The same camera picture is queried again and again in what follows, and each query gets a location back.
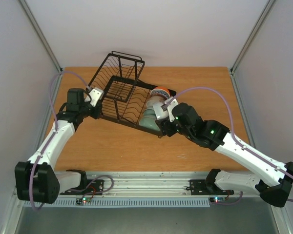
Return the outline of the light green ceramic bowl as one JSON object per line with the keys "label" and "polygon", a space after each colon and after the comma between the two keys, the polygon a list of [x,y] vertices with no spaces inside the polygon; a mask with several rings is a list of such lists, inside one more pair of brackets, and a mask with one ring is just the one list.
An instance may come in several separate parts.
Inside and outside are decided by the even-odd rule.
{"label": "light green ceramic bowl", "polygon": [[155,111],[153,109],[146,109],[143,112],[143,117],[151,117],[151,118],[157,119]]}

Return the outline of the plain white bowl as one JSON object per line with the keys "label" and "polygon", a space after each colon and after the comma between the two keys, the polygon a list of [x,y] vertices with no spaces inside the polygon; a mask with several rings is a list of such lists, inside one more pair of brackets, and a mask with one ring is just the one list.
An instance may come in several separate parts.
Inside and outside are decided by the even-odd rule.
{"label": "plain white bowl", "polygon": [[161,96],[152,96],[146,102],[147,108],[152,108],[154,110],[158,120],[168,117],[168,111],[164,111],[162,108],[164,101],[165,99]]}

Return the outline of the black wire dish rack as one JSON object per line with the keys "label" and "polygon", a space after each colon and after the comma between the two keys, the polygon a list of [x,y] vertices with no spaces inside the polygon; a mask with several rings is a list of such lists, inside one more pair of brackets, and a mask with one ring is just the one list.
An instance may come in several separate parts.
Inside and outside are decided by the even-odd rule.
{"label": "black wire dish rack", "polygon": [[145,61],[140,56],[112,51],[103,60],[89,86],[104,91],[100,118],[162,137],[160,131],[139,125],[151,90],[156,87],[140,80],[144,66]]}

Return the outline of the white bowl with orange outside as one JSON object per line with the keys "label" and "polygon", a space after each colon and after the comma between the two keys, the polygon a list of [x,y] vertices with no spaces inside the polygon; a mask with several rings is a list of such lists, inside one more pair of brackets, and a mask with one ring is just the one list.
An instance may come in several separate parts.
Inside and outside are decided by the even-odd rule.
{"label": "white bowl with orange outside", "polygon": [[170,95],[169,89],[164,87],[164,86],[157,86],[151,92],[154,93],[154,92],[159,92],[159,91],[166,92],[166,93],[168,93]]}

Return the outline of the red patterned bowl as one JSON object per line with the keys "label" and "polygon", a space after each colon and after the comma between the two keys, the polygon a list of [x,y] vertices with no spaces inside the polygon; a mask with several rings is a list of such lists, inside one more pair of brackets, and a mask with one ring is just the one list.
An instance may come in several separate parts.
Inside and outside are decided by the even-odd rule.
{"label": "red patterned bowl", "polygon": [[161,96],[164,100],[167,100],[171,97],[168,91],[162,89],[153,89],[151,91],[151,96]]}

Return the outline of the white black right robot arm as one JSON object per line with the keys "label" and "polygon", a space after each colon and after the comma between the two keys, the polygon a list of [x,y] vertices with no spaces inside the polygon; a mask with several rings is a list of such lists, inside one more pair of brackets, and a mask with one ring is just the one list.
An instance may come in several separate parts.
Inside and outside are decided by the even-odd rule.
{"label": "white black right robot arm", "polygon": [[272,159],[238,138],[233,131],[216,120],[202,120],[192,106],[173,101],[171,105],[153,105],[156,123],[164,135],[183,135],[200,147],[223,154],[238,162],[250,174],[229,173],[212,169],[205,179],[208,194],[236,191],[258,195],[275,207],[289,201],[293,184],[293,162]]}

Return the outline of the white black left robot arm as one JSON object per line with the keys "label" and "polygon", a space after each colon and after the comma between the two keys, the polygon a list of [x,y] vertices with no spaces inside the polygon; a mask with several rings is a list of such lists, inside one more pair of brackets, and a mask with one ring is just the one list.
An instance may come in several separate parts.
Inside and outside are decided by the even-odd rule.
{"label": "white black left robot arm", "polygon": [[98,119],[104,91],[71,88],[67,101],[60,107],[47,137],[26,161],[15,166],[16,191],[19,200],[52,204],[59,194],[72,190],[84,194],[88,190],[86,173],[70,169],[56,175],[57,160],[68,140],[87,117]]}

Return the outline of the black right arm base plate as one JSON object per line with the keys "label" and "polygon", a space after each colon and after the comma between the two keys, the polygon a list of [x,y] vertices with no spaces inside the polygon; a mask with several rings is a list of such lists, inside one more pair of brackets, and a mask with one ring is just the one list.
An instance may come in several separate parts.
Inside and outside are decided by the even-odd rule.
{"label": "black right arm base plate", "polygon": [[203,179],[191,179],[186,187],[191,195],[233,195],[234,190],[222,190],[215,184],[205,182]]}

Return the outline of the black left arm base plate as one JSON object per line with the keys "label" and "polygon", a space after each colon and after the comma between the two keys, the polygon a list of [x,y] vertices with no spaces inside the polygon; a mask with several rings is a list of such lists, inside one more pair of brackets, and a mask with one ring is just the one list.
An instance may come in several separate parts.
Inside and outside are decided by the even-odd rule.
{"label": "black left arm base plate", "polygon": [[84,183],[83,185],[70,189],[69,191],[65,191],[61,193],[61,195],[84,195],[87,193],[93,194],[93,191],[101,195],[104,188],[104,180],[96,179],[89,185],[90,182],[91,182],[91,179],[88,179],[87,182]]}

